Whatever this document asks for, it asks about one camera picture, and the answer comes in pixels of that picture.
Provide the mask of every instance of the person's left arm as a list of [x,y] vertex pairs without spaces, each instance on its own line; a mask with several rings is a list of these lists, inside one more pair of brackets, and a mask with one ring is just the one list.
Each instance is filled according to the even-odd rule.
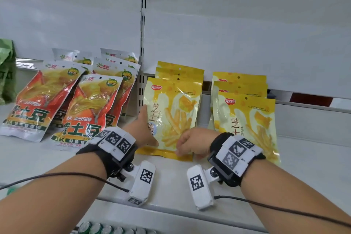
[[[123,128],[138,147],[157,142],[147,128],[146,106],[138,119]],[[94,153],[75,155],[48,171],[81,172],[107,178],[105,167]],[[35,179],[0,201],[0,233],[70,233],[94,202],[104,183],[82,176]]]

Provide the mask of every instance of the mounting screw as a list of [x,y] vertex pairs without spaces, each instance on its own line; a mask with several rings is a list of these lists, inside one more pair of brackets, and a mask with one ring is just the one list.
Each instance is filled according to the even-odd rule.
[[127,172],[130,172],[134,169],[134,165],[132,163],[129,163],[126,165],[126,167],[124,168]]
[[214,167],[210,170],[210,174],[214,178],[218,177],[217,170]]

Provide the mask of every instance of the black cable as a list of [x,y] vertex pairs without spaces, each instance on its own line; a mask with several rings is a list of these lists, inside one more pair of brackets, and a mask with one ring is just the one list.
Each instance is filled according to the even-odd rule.
[[238,200],[238,201],[242,201],[242,202],[251,203],[253,205],[258,205],[258,206],[261,206],[261,207],[264,207],[264,208],[268,208],[268,209],[273,209],[273,210],[286,212],[286,213],[291,213],[291,214],[296,214],[296,215],[303,215],[303,216],[307,216],[307,217],[310,217],[310,218],[317,218],[317,219],[321,219],[321,220],[324,220],[324,221],[329,221],[331,223],[339,224],[339,225],[344,226],[344,227],[351,228],[351,224],[343,222],[343,221],[339,221],[339,220],[336,220],[336,219],[333,219],[333,218],[329,218],[327,216],[316,215],[316,214],[311,214],[311,213],[291,210],[291,209],[287,209],[287,208],[276,207],[276,206],[272,206],[272,205],[265,205],[264,203],[250,201],[250,200],[246,200],[246,199],[239,198],[239,197],[234,197],[234,196],[217,195],[217,196],[214,196],[213,198],[215,200],[219,199],[219,198],[234,199],[234,200]]
[[87,174],[87,173],[80,173],[80,172],[58,172],[58,173],[48,173],[48,174],[42,174],[42,175],[37,175],[37,176],[34,176],[34,177],[30,177],[30,178],[26,178],[26,179],[22,179],[22,180],[18,180],[18,181],[15,181],[13,183],[10,183],[10,184],[7,184],[5,186],[2,186],[0,187],[0,190],[3,190],[3,189],[6,189],[6,188],[9,188],[11,186],[14,186],[16,184],[19,184],[19,183],[22,183],[22,182],[25,182],[25,181],[28,181],[28,180],[33,180],[33,179],[38,179],[38,178],[45,178],[45,177],[53,177],[53,176],[83,176],[83,177],[89,177],[89,178],[93,178],[93,179],[96,179],[96,180],[99,180],[99,181],[102,181],[108,185],[111,185],[119,190],[122,190],[126,193],[129,192],[129,190],[125,189],[125,188],[122,188],[122,187],[119,187],[107,180],[104,180],[98,176],[95,176],[95,175],[92,175],[92,174]]

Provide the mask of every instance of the person's right hand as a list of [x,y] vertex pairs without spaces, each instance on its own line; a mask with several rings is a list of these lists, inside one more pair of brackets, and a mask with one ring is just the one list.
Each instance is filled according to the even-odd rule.
[[193,152],[197,159],[210,153],[210,146],[220,132],[205,128],[191,128],[183,132],[177,142],[176,155],[182,156]]

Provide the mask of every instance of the can lid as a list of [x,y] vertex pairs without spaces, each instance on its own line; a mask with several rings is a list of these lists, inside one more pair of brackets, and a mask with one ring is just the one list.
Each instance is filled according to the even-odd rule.
[[101,229],[103,228],[103,226],[100,223],[95,223],[91,229],[90,229],[90,234],[98,234],[100,233]]
[[143,228],[138,228],[137,229],[137,234],[146,234],[146,230]]
[[91,223],[88,221],[81,223],[79,228],[78,228],[78,233],[83,233],[85,231],[88,231],[90,226],[91,226]]
[[116,230],[113,232],[113,234],[123,234],[124,230],[121,227],[116,228]]
[[103,229],[101,231],[101,234],[111,234],[112,231],[113,231],[113,227],[106,226],[106,227],[103,227]]

